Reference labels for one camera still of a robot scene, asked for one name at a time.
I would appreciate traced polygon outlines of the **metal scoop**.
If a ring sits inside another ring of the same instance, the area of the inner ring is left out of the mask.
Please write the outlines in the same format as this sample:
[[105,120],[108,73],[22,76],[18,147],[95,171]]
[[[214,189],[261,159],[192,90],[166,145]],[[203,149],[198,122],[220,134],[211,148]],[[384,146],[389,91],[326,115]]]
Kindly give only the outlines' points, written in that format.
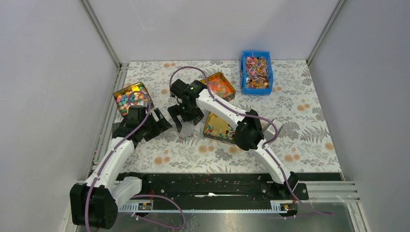
[[264,138],[267,141],[270,141],[276,137],[276,135],[279,135],[281,129],[283,128],[283,123],[277,121],[276,119],[274,119],[272,123],[275,125],[276,129],[271,124],[267,124],[262,130]]

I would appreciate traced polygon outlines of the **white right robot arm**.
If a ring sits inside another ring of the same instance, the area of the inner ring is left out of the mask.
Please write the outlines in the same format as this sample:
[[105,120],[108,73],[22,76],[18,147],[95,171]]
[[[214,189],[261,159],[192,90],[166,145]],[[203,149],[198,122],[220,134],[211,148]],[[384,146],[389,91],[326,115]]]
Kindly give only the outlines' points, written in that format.
[[178,132],[182,131],[183,122],[197,125],[204,117],[203,110],[212,112],[235,130],[234,143],[236,146],[250,151],[258,158],[271,175],[272,180],[278,184],[277,192],[281,198],[289,199],[296,193],[298,177],[284,167],[268,145],[278,135],[278,129],[273,122],[269,124],[275,130],[275,135],[268,139],[261,125],[263,117],[259,116],[256,111],[245,111],[233,106],[197,80],[188,85],[177,79],[170,85],[170,92],[180,100],[176,105],[168,107],[168,113]]

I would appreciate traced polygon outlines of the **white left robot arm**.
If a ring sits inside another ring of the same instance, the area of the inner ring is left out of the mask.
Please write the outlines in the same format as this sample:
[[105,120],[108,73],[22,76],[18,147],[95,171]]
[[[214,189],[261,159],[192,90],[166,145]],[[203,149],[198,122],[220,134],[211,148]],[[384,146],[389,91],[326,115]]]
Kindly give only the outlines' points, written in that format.
[[70,190],[72,221],[75,225],[110,229],[118,210],[133,195],[143,199],[150,186],[138,177],[127,177],[119,185],[115,181],[128,157],[142,141],[149,141],[171,124],[158,108],[131,106],[112,133],[110,146],[95,171],[83,184],[74,184]]

